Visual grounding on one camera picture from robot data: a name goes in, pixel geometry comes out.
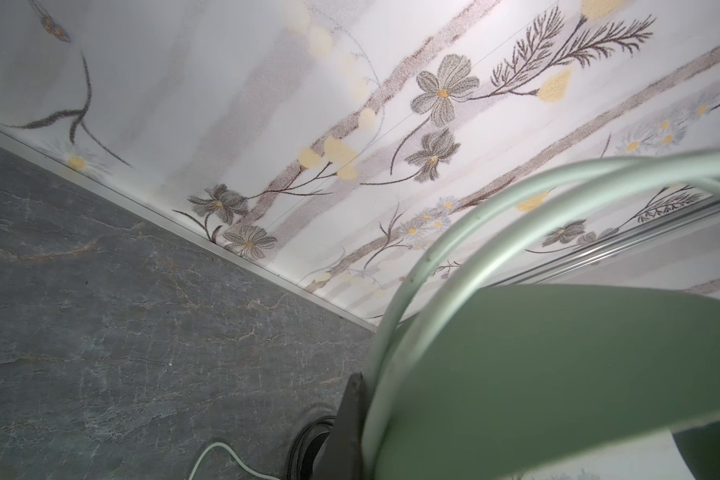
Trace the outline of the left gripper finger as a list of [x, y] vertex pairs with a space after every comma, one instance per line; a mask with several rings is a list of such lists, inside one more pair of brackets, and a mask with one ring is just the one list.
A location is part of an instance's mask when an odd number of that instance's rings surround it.
[[361, 373], [349, 377], [334, 426], [322, 456], [313, 470], [313, 479], [361, 480], [363, 459], [361, 438], [367, 415], [367, 387]]

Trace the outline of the green white headphones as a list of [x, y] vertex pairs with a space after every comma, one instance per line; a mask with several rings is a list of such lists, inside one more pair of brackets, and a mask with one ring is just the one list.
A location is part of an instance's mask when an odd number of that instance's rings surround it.
[[720, 198], [720, 150], [559, 167], [451, 227], [398, 289], [366, 367], [368, 479], [500, 479], [720, 421], [720, 300], [488, 278], [555, 227], [652, 188]]

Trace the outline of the black blue headphones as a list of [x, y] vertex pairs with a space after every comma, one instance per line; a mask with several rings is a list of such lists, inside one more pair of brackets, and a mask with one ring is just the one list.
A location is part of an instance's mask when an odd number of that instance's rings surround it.
[[308, 422], [299, 431], [287, 454], [287, 480], [310, 480], [313, 477], [318, 457], [333, 430], [335, 420], [335, 415], [321, 416]]

